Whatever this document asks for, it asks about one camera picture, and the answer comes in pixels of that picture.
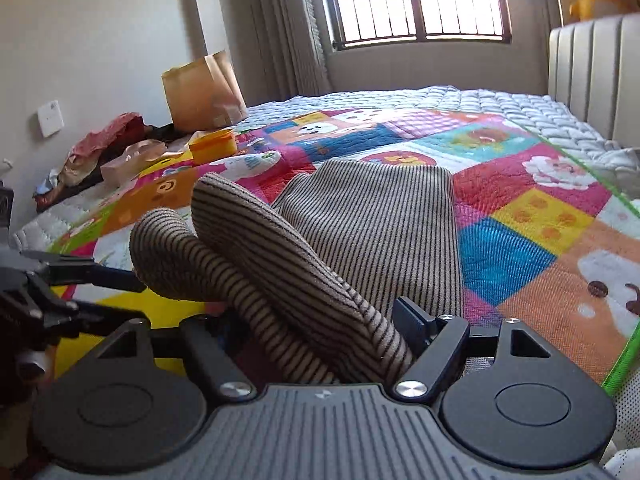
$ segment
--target white quilted mattress pad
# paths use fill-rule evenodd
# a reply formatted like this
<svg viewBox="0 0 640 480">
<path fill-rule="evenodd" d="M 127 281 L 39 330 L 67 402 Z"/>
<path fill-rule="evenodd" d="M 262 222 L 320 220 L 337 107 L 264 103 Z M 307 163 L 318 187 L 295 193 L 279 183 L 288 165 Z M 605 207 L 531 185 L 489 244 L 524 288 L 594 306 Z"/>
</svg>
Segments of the white quilted mattress pad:
<svg viewBox="0 0 640 480">
<path fill-rule="evenodd" d="M 297 96 L 284 102 L 269 102 L 249 108 L 249 118 L 237 129 L 257 128 L 314 110 L 342 108 L 438 108 L 464 112 L 494 112 L 540 134 L 569 155 L 583 161 L 599 176 L 617 185 L 629 198 L 640 198 L 640 162 L 636 152 L 605 140 L 596 130 L 580 122 L 568 108 L 549 96 L 508 94 L 490 90 L 460 91 L 451 86 L 421 90 L 340 92 L 321 97 Z M 92 187 L 51 207 L 11 236 L 19 249 L 46 250 L 110 190 Z"/>
</svg>

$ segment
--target window frame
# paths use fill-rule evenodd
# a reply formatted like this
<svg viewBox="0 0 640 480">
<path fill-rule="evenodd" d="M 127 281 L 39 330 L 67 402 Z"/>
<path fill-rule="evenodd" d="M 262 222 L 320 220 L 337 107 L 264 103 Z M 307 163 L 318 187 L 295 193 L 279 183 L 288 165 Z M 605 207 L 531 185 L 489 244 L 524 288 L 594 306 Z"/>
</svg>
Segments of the window frame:
<svg viewBox="0 0 640 480">
<path fill-rule="evenodd" d="M 324 0 L 328 13 L 328 27 L 331 29 L 333 38 L 332 45 L 336 50 L 351 50 L 354 48 L 363 48 L 368 46 L 378 46 L 385 44 L 405 44 L 405 43 L 433 43 L 439 41 L 464 41 L 464 42 L 481 42 L 481 43 L 511 43 L 511 22 L 509 16 L 509 8 L 507 0 L 498 0 L 500 7 L 500 17 L 502 19 L 502 34 L 495 36 L 485 34 L 447 34 L 445 32 L 437 34 L 426 33 L 424 23 L 424 14 L 422 12 L 422 4 L 420 0 L 410 0 L 414 14 L 415 34 L 407 34 L 404 36 L 386 36 L 384 38 L 369 38 L 356 41 L 346 41 L 342 17 L 340 15 L 340 6 L 338 0 Z"/>
</svg>

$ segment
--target brown paper bag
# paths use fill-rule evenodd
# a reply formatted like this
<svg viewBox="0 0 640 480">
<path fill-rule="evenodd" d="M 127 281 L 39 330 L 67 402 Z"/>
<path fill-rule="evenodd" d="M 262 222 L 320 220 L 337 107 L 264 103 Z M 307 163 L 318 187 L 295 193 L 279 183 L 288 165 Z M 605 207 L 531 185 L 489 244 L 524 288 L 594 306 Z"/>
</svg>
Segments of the brown paper bag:
<svg viewBox="0 0 640 480">
<path fill-rule="evenodd" d="M 217 130 L 247 117 L 234 69 L 223 50 L 162 74 L 176 129 Z"/>
</svg>

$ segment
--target clothing pile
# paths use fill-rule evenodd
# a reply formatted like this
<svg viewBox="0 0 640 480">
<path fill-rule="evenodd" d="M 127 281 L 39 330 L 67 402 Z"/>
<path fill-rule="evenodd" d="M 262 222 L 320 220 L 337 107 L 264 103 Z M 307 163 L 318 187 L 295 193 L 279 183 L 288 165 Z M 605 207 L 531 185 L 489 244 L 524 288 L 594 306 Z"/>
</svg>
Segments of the clothing pile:
<svg viewBox="0 0 640 480">
<path fill-rule="evenodd" d="M 116 117 L 99 132 L 89 132 L 75 144 L 61 169 L 53 169 L 36 188 L 33 199 L 36 211 L 42 213 L 65 198 L 102 182 L 100 167 L 122 155 L 124 150 L 143 139 L 171 142 L 184 134 L 172 124 L 162 128 L 148 126 L 139 113 Z"/>
</svg>

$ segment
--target light switch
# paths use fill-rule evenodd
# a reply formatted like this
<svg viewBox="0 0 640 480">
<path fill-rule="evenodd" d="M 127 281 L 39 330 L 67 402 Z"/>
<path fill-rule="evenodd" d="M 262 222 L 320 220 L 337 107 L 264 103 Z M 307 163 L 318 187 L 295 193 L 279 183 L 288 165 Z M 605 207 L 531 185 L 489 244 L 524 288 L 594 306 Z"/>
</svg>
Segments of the light switch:
<svg viewBox="0 0 640 480">
<path fill-rule="evenodd" d="M 38 108 L 38 122 L 44 137 L 52 136 L 65 126 L 58 101 L 51 101 Z"/>
</svg>

